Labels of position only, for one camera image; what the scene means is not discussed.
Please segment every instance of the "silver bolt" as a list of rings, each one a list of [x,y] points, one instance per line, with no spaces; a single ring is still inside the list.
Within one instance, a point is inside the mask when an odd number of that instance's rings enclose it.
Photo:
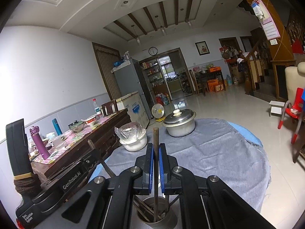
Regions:
[[[102,183],[104,180],[105,178],[102,176],[97,176],[96,178],[94,178],[95,183]]]
[[[176,173],[179,173],[179,172],[181,172],[183,170],[183,168],[181,167],[181,166],[175,166],[174,168],[173,168],[173,171],[175,171]]]
[[[140,171],[140,167],[138,167],[138,166],[133,166],[133,167],[130,168],[130,171],[131,171],[132,173],[137,173],[137,172]]]
[[[209,179],[213,183],[217,183],[219,181],[219,177],[216,175],[210,176]]]

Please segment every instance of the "framed picture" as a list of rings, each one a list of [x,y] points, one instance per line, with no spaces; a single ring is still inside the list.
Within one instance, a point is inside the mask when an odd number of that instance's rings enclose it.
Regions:
[[[208,46],[206,45],[205,41],[197,42],[195,44],[196,44],[199,55],[205,55],[205,54],[209,53],[209,49],[208,49]]]

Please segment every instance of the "pot lid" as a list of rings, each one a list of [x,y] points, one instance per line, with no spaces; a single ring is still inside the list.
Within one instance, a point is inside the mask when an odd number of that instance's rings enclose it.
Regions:
[[[186,121],[193,116],[191,109],[176,109],[170,115],[167,115],[163,121],[164,124],[172,125]]]

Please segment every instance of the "ceiling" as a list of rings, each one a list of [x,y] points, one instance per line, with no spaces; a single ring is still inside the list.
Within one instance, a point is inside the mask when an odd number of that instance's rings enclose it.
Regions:
[[[160,30],[155,31],[143,9],[147,7],[159,29],[160,24],[165,25],[159,2],[163,2],[168,33],[188,30],[189,27],[185,23],[188,1],[178,0],[178,25],[176,25],[174,0],[22,0],[8,20],[7,26],[31,25],[56,28],[115,48],[134,39],[114,21],[118,21],[132,34],[135,32],[131,25],[135,24],[136,34],[141,37],[149,39],[161,36]],[[193,0],[189,20],[193,27],[202,27],[207,22],[225,18],[241,1]],[[128,14],[132,14],[147,35]]]

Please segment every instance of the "clock face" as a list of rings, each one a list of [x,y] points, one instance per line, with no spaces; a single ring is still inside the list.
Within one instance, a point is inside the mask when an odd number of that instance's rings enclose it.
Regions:
[[[155,47],[151,47],[151,48],[149,48],[148,53],[150,55],[154,56],[154,55],[156,55],[158,53],[158,49],[155,48]]]

